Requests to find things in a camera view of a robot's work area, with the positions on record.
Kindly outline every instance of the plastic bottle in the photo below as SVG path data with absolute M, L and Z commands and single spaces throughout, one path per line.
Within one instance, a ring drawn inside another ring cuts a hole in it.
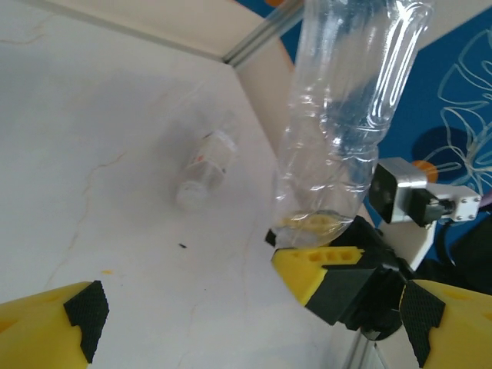
M 239 124 L 227 113 L 213 132 L 203 137 L 179 178 L 177 204 L 188 211 L 199 209 L 221 185 L 237 156 Z
M 431 13 L 431 0 L 305 1 L 274 185 L 279 247 L 326 244 L 354 220 Z

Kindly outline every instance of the white wall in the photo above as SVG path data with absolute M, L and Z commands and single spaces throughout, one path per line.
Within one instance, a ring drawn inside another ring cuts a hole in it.
M 234 0 L 28 0 L 51 3 L 221 58 L 263 19 Z
M 280 39 L 238 69 L 243 88 L 274 149 L 289 118 L 287 101 L 293 72 L 294 65 Z

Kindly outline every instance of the orange speck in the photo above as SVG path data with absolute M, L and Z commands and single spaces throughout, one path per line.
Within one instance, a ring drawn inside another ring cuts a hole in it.
M 264 0 L 267 4 L 270 6 L 273 6 L 274 8 L 277 8 L 284 0 Z
M 425 175 L 427 176 L 427 180 L 429 182 L 431 183 L 437 182 L 437 178 L 439 177 L 439 174 L 437 173 L 437 168 L 434 164 L 431 164 L 428 161 L 424 161 L 424 160 L 416 160 L 412 164 L 425 173 Z

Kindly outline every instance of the blue patterned backdrop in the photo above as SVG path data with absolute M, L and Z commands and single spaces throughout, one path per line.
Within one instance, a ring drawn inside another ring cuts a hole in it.
M 419 52 L 380 156 L 400 156 L 431 181 L 467 185 L 483 194 L 492 187 L 491 139 L 489 8 Z M 448 244 L 484 216 L 452 227 Z M 428 256 L 435 258 L 434 249 Z

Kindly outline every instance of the white panel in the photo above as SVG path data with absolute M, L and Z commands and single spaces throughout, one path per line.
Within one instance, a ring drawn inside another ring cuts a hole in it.
M 260 50 L 238 70 L 244 90 L 274 150 L 289 119 L 287 101 L 293 70 L 280 39 Z
M 49 2 L 221 58 L 263 18 L 232 0 L 27 0 Z
M 102 280 L 91 369 L 341 367 L 352 332 L 300 306 L 271 266 L 275 158 L 234 70 L 0 9 L 0 302 Z M 178 171 L 224 111 L 241 121 L 239 158 L 208 206 L 179 211 Z

